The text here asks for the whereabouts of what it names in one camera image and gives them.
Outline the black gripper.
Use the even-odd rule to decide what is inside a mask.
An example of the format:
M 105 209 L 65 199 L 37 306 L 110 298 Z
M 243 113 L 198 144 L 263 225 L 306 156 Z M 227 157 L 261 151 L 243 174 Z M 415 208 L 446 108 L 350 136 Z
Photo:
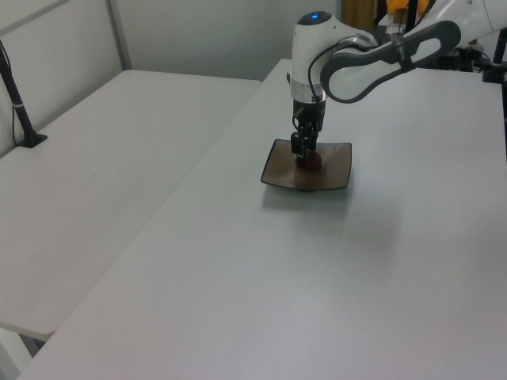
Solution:
M 291 150 L 295 155 L 297 165 L 304 165 L 307 158 L 307 149 L 316 150 L 318 134 L 322 130 L 326 110 L 326 102 L 303 103 L 292 101 L 292 124 L 295 132 L 291 134 Z M 307 125 L 307 148 L 305 145 L 302 127 Z

